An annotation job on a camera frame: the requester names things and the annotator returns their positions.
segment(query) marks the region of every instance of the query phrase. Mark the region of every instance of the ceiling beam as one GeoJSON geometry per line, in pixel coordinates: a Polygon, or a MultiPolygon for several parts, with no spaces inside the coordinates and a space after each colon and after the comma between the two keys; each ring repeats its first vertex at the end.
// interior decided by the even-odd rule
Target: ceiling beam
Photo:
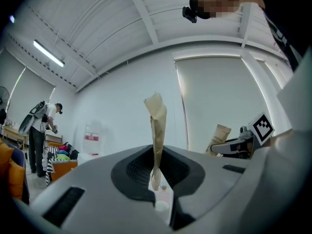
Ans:
{"type": "Polygon", "coordinates": [[[75,49],[64,37],[62,37],[57,30],[53,28],[48,22],[46,22],[37,12],[35,12],[28,4],[27,15],[23,18],[27,19],[32,23],[37,30],[41,31],[41,35],[46,38],[47,42],[54,42],[55,48],[59,49],[66,57],[70,57],[74,60],[77,65],[84,69],[91,76],[96,77],[96,69],[93,67],[86,58],[75,49]]]}
{"type": "Polygon", "coordinates": [[[153,25],[153,22],[152,22],[152,19],[150,18],[150,15],[143,3],[143,0],[132,0],[133,3],[135,4],[138,12],[140,13],[142,19],[143,19],[143,22],[147,28],[147,31],[148,33],[150,34],[150,37],[152,39],[152,42],[153,44],[158,44],[159,41],[158,41],[158,37],[157,37],[157,33],[156,33],[156,30],[154,28],[154,25],[153,25]]]}
{"type": "Polygon", "coordinates": [[[76,90],[76,88],[65,82],[62,78],[56,76],[51,71],[48,71],[42,64],[32,58],[29,54],[21,49],[11,38],[6,37],[3,41],[3,46],[13,55],[20,63],[22,63],[25,67],[29,68],[41,78],[46,80],[49,83],[54,85],[64,85],[69,88],[72,92],[76,90]]]}
{"type": "Polygon", "coordinates": [[[243,39],[242,48],[245,47],[248,35],[250,32],[250,28],[253,20],[253,12],[254,12],[255,4],[251,2],[247,2],[243,6],[243,16],[242,21],[239,28],[239,38],[243,39]]]}
{"type": "MultiPolygon", "coordinates": [[[[102,68],[100,71],[98,71],[97,75],[101,76],[105,72],[107,72],[110,69],[126,62],[127,60],[130,60],[134,57],[143,55],[143,54],[148,53],[150,51],[154,51],[157,49],[161,49],[164,47],[177,45],[177,44],[190,43],[190,42],[201,42],[201,41],[205,41],[205,42],[207,42],[207,41],[223,41],[223,42],[233,42],[233,43],[238,43],[238,44],[243,43],[243,39],[241,39],[241,38],[227,37],[227,36],[212,36],[212,35],[210,35],[210,36],[183,37],[183,38],[178,38],[178,39],[172,39],[172,40],[168,40],[168,41],[163,41],[163,42],[158,43],[156,45],[150,45],[148,47],[133,51],[133,52],[129,53],[128,55],[125,55],[125,56],[109,63],[104,68],[102,68]]],[[[258,49],[268,51],[268,52],[270,52],[270,53],[272,53],[272,54],[274,54],[280,58],[285,57],[284,55],[282,55],[281,53],[278,53],[274,49],[270,49],[269,47],[266,47],[266,46],[258,44],[258,43],[254,43],[252,41],[247,41],[246,45],[250,45],[250,46],[256,47],[258,49]]],[[[79,92],[81,89],[83,89],[86,85],[88,85],[93,80],[94,80],[94,78],[90,78],[87,81],[85,81],[81,86],[79,86],[76,89],[76,93],[79,92]]]]}

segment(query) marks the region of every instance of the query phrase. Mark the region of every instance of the white shirt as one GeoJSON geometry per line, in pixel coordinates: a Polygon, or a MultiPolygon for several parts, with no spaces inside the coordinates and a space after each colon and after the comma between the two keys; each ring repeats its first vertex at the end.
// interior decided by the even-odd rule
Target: white shirt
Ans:
{"type": "MultiPolygon", "coordinates": [[[[57,107],[54,104],[47,103],[47,111],[46,115],[51,117],[53,120],[55,119],[55,114],[57,113],[57,107]]],[[[42,118],[35,119],[33,127],[36,128],[39,132],[44,133],[45,127],[47,126],[48,122],[42,122],[42,118]]]]}

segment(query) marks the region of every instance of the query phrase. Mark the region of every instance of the red label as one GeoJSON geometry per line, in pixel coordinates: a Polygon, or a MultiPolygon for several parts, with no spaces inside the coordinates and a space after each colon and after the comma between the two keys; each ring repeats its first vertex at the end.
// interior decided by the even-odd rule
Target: red label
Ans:
{"type": "Polygon", "coordinates": [[[97,136],[89,136],[89,135],[85,135],[84,139],[86,140],[92,140],[92,141],[98,141],[98,137],[97,136]]]}

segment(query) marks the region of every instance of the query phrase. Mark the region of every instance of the person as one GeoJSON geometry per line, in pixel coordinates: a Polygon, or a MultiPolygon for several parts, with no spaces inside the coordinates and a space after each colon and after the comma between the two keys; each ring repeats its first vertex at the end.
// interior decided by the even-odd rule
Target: person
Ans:
{"type": "Polygon", "coordinates": [[[235,12],[241,3],[257,3],[279,48],[288,58],[293,71],[311,44],[306,21],[310,0],[190,0],[190,8],[202,19],[222,17],[235,12]]]}
{"type": "Polygon", "coordinates": [[[56,113],[62,114],[63,106],[60,103],[47,104],[46,116],[47,122],[42,122],[42,119],[35,119],[34,124],[29,129],[29,165],[32,173],[37,172],[38,177],[45,176],[45,172],[42,168],[42,153],[44,145],[44,132],[49,125],[52,132],[57,133],[57,129],[54,127],[53,120],[56,113]]]}

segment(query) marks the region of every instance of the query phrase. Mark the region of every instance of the fan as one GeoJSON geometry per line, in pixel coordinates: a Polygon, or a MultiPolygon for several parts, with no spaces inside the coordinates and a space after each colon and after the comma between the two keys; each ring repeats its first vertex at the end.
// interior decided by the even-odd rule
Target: fan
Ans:
{"type": "Polygon", "coordinates": [[[8,108],[9,100],[10,100],[9,91],[5,87],[0,86],[0,124],[1,124],[1,131],[2,131],[2,125],[4,124],[4,120],[6,118],[6,111],[5,110],[6,110],[6,108],[8,108]]]}

